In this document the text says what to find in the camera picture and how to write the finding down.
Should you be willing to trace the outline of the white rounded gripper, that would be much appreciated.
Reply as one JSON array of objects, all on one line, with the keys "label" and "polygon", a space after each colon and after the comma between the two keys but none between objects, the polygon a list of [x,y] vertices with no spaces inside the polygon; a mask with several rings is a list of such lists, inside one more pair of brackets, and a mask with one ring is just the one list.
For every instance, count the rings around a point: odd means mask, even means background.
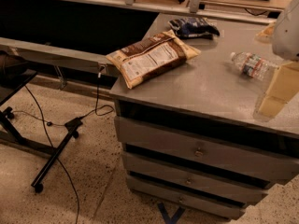
[{"label": "white rounded gripper", "polygon": [[[299,0],[291,0],[279,14],[272,39],[273,52],[284,60],[299,60]],[[274,118],[299,92],[299,62],[277,68],[263,96],[258,113]]]}]

